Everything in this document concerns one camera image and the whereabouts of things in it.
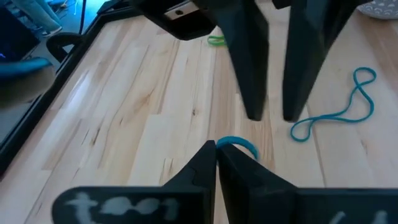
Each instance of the teal string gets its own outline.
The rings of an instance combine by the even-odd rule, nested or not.
[[[217,149],[219,149],[228,144],[237,144],[237,145],[245,147],[247,150],[250,151],[250,153],[253,155],[253,157],[258,161],[259,151],[258,151],[257,147],[253,143],[249,142],[248,140],[241,138],[241,137],[237,137],[237,136],[225,136],[217,141],[216,147],[217,147]]]
[[[358,79],[357,79],[357,73],[359,71],[369,72],[373,76],[373,78],[370,79],[370,80],[367,80],[367,81],[364,81],[364,82],[360,83],[358,81]],[[337,112],[337,113],[324,114],[324,115],[320,115],[320,116],[310,117],[310,118],[306,118],[306,119],[303,119],[303,120],[295,123],[292,126],[292,128],[290,129],[290,136],[292,137],[292,139],[295,140],[295,141],[298,141],[298,142],[307,141],[310,138],[310,136],[311,136],[311,128],[317,121],[332,120],[332,121],[342,121],[342,122],[345,122],[345,123],[359,123],[359,122],[362,122],[362,121],[368,119],[370,116],[372,116],[372,114],[374,112],[374,102],[373,102],[372,98],[362,89],[362,86],[365,86],[367,84],[370,84],[370,83],[374,82],[376,80],[376,77],[377,77],[376,72],[373,69],[371,69],[371,68],[368,68],[368,67],[359,67],[359,68],[357,68],[354,71],[354,73],[353,73],[353,78],[354,78],[354,82],[355,82],[355,88],[353,89],[353,91],[351,92],[351,94],[349,96],[349,102],[348,102],[347,107],[344,110],[342,110],[340,112]],[[340,115],[343,115],[344,113],[346,113],[348,111],[349,107],[351,106],[356,90],[359,90],[362,93],[362,95],[365,97],[365,99],[369,102],[369,113],[368,113],[368,115],[366,115],[365,117],[360,118],[360,119],[348,119],[348,118],[340,117]],[[299,124],[307,122],[307,121],[310,122],[309,125],[308,125],[307,135],[304,138],[296,137],[294,135],[294,128],[297,127]]]

